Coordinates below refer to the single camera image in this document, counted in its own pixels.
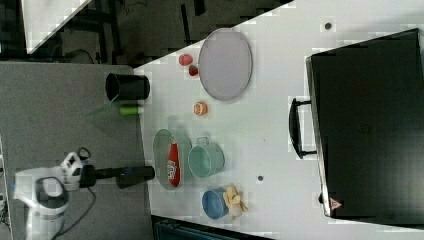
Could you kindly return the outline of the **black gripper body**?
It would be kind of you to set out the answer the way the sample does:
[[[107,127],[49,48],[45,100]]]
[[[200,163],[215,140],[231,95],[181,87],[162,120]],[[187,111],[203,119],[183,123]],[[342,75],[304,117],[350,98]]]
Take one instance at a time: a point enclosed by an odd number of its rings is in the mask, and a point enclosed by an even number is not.
[[[86,165],[82,170],[79,187],[89,188],[98,180],[114,178],[118,188],[125,189],[154,177],[155,170],[152,166],[96,169],[93,165]]]

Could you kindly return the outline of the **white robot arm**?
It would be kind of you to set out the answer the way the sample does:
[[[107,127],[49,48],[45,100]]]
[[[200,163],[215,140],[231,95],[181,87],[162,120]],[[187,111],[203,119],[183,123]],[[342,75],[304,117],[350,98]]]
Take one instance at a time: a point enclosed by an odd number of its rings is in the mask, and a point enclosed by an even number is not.
[[[28,208],[25,240],[54,240],[64,233],[64,215],[69,193],[90,188],[100,179],[114,178],[120,189],[155,177],[151,166],[96,169],[86,164],[91,153],[86,148],[70,152],[54,167],[40,167],[15,174],[13,198]]]

